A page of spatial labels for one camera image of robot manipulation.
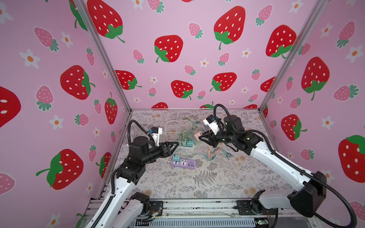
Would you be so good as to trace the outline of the pink charger plug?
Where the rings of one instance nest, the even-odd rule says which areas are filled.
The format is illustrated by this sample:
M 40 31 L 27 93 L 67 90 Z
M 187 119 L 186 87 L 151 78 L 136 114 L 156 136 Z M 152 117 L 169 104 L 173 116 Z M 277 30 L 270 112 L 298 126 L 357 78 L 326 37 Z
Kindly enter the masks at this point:
M 194 137 L 195 137 L 196 141 L 200 140 L 199 139 L 200 136 L 202 136 L 202 132 L 197 132 L 197 133 L 194 134 Z

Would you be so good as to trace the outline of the teal charger plug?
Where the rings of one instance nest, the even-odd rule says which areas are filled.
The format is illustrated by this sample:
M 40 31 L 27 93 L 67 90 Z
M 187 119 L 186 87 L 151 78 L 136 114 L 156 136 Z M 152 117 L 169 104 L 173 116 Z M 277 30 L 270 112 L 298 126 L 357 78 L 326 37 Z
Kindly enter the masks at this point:
M 194 146 L 193 140 L 186 140 L 186 147 L 193 147 L 193 146 Z
M 173 155 L 173 161 L 174 161 L 174 162 L 179 162 L 179 161 L 180 161 L 180 156 L 178 156 L 178 155 Z

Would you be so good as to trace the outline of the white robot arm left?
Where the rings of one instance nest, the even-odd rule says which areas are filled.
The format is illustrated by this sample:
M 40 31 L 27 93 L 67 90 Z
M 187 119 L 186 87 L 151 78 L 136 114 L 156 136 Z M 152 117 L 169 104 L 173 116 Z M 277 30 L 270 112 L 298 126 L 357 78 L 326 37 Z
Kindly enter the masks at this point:
M 123 163 L 111 175 L 111 189 L 87 228 L 127 228 L 143 213 L 147 213 L 149 196 L 136 193 L 127 206 L 122 205 L 136 187 L 146 170 L 146 165 L 159 158 L 171 156 L 178 142 L 162 142 L 139 136 L 129 143 L 129 153 Z

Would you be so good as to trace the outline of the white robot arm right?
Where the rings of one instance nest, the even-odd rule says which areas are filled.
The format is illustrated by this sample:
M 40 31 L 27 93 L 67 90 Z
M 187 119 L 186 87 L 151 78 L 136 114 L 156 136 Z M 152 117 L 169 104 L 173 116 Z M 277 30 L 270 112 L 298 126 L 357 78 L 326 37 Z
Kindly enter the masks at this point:
M 245 206 L 245 209 L 256 214 L 263 214 L 270 209 L 292 209 L 304 217 L 316 217 L 336 228 L 337 224 L 317 214 L 317 209 L 326 198 L 327 191 L 330 191 L 344 203 L 350 213 L 350 223 L 347 227 L 356 227 L 357 219 L 350 203 L 326 183 L 324 174 L 321 172 L 313 173 L 292 163 L 273 150 L 267 136 L 260 131 L 236 131 L 236 126 L 241 127 L 240 118 L 236 116 L 227 116 L 223 122 L 220 122 L 213 115 L 210 115 L 203 122 L 209 126 L 209 130 L 199 137 L 201 141 L 212 147 L 216 147 L 220 143 L 233 144 L 234 151 L 243 151 L 263 162 L 292 187 L 292 190 L 289 191 L 268 192 L 261 190 L 252 197 L 250 205 Z

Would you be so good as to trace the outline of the white blue power strip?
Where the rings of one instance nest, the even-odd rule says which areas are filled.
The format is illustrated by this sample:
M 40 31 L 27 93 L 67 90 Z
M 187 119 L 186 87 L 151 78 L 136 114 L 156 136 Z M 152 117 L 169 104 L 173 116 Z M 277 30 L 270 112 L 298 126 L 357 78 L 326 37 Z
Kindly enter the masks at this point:
M 179 141 L 178 149 L 195 149 L 195 143 L 193 140 L 184 139 Z

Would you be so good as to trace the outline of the purple power strip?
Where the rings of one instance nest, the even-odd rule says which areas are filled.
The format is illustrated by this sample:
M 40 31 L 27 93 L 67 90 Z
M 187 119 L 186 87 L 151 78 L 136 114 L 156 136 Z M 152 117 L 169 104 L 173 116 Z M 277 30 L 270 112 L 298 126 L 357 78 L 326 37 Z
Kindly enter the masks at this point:
M 195 170 L 197 165 L 195 160 L 180 159 L 179 161 L 171 160 L 171 165 L 175 168 Z

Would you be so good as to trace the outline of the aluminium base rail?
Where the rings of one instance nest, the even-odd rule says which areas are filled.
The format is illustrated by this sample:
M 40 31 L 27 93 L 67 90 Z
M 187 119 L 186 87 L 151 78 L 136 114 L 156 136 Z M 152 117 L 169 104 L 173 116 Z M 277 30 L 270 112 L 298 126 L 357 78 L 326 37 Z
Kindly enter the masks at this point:
M 256 214 L 248 199 L 151 199 L 148 213 L 131 228 L 323 228 L 315 217 L 294 210 Z

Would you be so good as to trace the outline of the aluminium corner post left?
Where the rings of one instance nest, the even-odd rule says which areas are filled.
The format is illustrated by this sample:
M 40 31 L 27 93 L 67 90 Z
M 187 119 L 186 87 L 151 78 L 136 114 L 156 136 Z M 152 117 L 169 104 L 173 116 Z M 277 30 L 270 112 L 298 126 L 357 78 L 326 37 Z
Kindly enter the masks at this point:
M 115 73 L 115 70 L 110 62 L 110 59 L 106 53 L 106 50 L 99 38 L 99 34 L 97 33 L 97 30 L 94 26 L 94 23 L 90 17 L 90 14 L 87 10 L 87 7 L 86 7 L 86 3 L 84 1 L 81 1 L 81 0 L 76 0 L 74 1 L 76 6 L 78 7 L 78 11 L 80 13 L 80 16 L 85 24 L 85 26 L 87 27 L 88 29 L 88 33 L 90 34 L 90 37 L 92 39 L 92 41 L 94 42 L 94 45 L 96 46 L 96 49 L 98 51 L 98 54 L 100 55 L 100 58 L 105 66 L 105 69 L 106 71 L 108 72 L 109 74 L 109 77 L 123 103 L 123 105 L 125 106 L 125 109 L 126 111 L 131 114 L 132 112 L 132 109 L 128 103 L 128 100 L 126 98 L 126 96 L 124 95 L 124 92 L 123 92 L 123 89 L 122 89 L 122 86 L 119 82 L 119 79 Z

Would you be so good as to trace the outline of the aluminium corner post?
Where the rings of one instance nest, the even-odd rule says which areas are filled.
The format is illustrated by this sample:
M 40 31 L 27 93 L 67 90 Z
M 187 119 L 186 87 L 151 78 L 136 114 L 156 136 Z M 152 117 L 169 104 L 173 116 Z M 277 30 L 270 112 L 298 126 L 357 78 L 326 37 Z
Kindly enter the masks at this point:
M 122 89 L 122 86 L 119 82 L 119 79 L 115 73 L 115 70 L 110 62 L 110 59 L 106 53 L 106 50 L 99 38 L 99 34 L 97 33 L 97 30 L 94 26 L 94 23 L 90 17 L 90 14 L 87 10 L 87 7 L 86 7 L 86 3 L 84 1 L 81 1 L 81 0 L 76 0 L 74 1 L 76 6 L 78 7 L 78 11 L 80 13 L 80 16 L 85 24 L 85 26 L 87 27 L 88 29 L 88 33 L 90 34 L 90 37 L 92 39 L 92 41 L 94 42 L 94 45 L 96 46 L 96 49 L 98 51 L 98 54 L 100 55 L 100 58 L 105 66 L 105 69 L 106 71 L 108 72 L 109 74 L 109 77 L 123 103 L 123 105 L 125 106 L 125 109 L 126 111 L 131 114 L 132 112 L 132 109 L 128 103 L 128 100 L 126 98 L 126 96 L 124 95 L 124 92 L 123 92 L 123 89 Z
M 286 57 L 282 66 L 280 67 L 279 71 L 277 72 L 275 80 L 259 108 L 260 114 L 263 114 L 264 108 L 266 107 L 266 105 L 268 105 L 272 95 L 274 94 L 274 92 L 276 91 L 278 86 L 280 85 L 280 83 L 281 83 L 282 79 L 284 78 L 285 74 L 287 73 L 287 71 L 290 69 L 290 65 L 295 60 L 295 58 L 297 56 L 297 52 L 299 51 L 299 48 L 301 47 L 302 43 L 306 40 L 308 35 L 311 33 L 311 30 L 313 29 L 317 20 L 321 16 L 327 3 L 328 3 L 328 1 L 325 1 L 325 0 L 316 1 L 306 22 L 303 25 L 303 28 L 301 29 L 300 33 L 298 34 L 293 47 L 291 48 L 288 56 Z

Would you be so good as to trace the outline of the aluminium corner post right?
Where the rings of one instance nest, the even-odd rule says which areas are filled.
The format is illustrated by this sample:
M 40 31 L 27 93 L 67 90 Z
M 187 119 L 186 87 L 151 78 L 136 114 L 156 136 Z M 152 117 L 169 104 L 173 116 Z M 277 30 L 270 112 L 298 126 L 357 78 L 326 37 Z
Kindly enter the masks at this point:
M 288 56 L 286 57 L 282 66 L 280 67 L 279 71 L 277 72 L 275 80 L 259 108 L 260 114 L 263 114 L 264 108 L 266 107 L 266 105 L 268 105 L 272 95 L 274 94 L 274 92 L 276 91 L 278 86 L 280 85 L 280 83 L 281 83 L 282 79 L 284 78 L 285 74 L 287 73 L 287 71 L 290 69 L 290 65 L 295 60 L 295 58 L 297 56 L 297 52 L 299 51 L 299 48 L 301 47 L 302 43 L 306 40 L 308 35 L 311 33 L 311 30 L 313 29 L 317 20 L 321 16 L 327 3 L 328 3 L 328 1 L 325 1 L 325 0 L 316 1 L 306 22 L 303 25 L 303 28 L 301 29 L 300 33 L 298 34 L 293 47 L 291 48 Z

